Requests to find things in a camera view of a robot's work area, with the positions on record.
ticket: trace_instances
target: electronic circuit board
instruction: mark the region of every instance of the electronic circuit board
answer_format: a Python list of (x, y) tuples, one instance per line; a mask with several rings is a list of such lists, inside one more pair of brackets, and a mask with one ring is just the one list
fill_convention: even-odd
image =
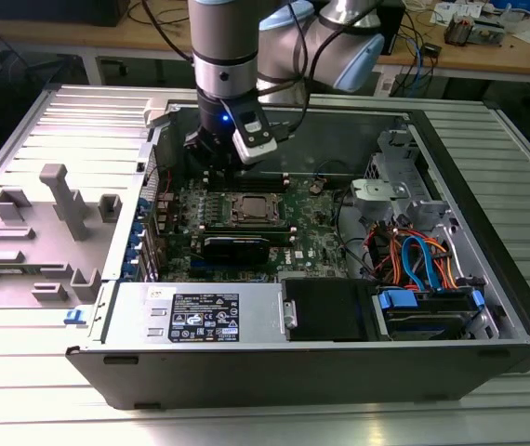
[[(284, 193), (209, 192), (199, 181), (189, 180), (174, 191), (161, 280), (279, 282), (289, 277), (346, 277), (345, 255), (333, 227), (333, 191), (314, 195), (311, 184), (312, 180), (298, 178)], [(250, 267), (209, 265), (199, 250), (206, 225), (216, 233), (234, 227), (273, 240), (267, 262)], [(259, 229), (252, 233), (255, 226)]]

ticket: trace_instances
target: side panel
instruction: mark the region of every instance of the side panel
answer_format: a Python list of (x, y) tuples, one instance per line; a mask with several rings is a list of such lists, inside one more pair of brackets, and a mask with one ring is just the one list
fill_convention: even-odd
[(110, 355), (72, 350), (67, 358), (112, 407), (175, 409), (458, 400), (505, 373), (528, 350), (530, 346)]
[[(490, 269), (494, 272), (499, 285), (503, 288), (515, 312), (522, 320), (525, 330), (530, 335), (530, 287), (527, 281), (498, 237), (495, 228), (488, 220), (465, 178), (457, 169), (453, 158), (431, 122), (421, 111), (413, 111), (412, 120), (430, 155), (429, 163), (434, 164), (436, 170), (441, 173), (448, 193), (464, 216)], [(510, 371), (527, 372), (529, 370), (530, 356)]]

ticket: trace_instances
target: power supply label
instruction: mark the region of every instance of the power supply label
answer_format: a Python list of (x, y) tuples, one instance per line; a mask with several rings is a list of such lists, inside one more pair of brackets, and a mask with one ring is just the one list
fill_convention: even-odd
[(174, 295), (168, 337), (172, 342), (238, 342), (238, 295)]

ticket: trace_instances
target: motherboard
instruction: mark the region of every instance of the motherboard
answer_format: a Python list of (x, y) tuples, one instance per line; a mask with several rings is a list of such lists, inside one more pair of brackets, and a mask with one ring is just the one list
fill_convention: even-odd
[(279, 282), (346, 277), (345, 252), (334, 230), (334, 190), (312, 178), (281, 188), (213, 191), (189, 179), (166, 194), (161, 236), (164, 282)]

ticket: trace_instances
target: blue drive bracket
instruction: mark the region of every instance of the blue drive bracket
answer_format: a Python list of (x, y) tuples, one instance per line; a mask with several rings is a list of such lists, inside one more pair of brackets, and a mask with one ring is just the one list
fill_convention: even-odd
[(411, 290), (386, 290), (378, 295), (381, 309), (417, 308), (416, 295)]

